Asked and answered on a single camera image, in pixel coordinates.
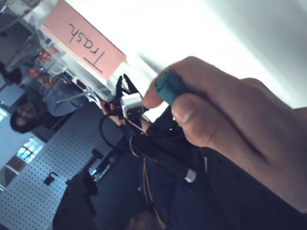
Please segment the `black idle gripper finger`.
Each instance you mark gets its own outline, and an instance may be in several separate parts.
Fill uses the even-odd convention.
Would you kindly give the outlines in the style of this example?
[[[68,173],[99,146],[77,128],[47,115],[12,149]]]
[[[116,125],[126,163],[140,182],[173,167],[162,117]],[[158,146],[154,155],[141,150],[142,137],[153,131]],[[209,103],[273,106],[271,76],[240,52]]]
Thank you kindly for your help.
[[[139,90],[136,88],[136,86],[132,83],[132,81],[130,80],[130,78],[124,74],[123,78],[127,84],[127,94],[131,95],[131,94],[139,94]]]
[[[123,76],[119,76],[117,83],[116,83],[116,95],[117,99],[120,99],[124,95],[127,95],[127,90],[123,85]]]

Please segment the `man's right hand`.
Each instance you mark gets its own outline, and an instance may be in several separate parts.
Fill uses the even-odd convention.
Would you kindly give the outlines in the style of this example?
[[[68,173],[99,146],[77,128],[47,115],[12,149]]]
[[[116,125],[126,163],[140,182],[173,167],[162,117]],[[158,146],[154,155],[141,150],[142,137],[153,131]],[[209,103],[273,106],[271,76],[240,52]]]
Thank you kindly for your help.
[[[189,91],[172,113],[187,140],[244,169],[307,213],[307,107],[293,109],[257,79],[239,79],[190,56],[167,67]]]

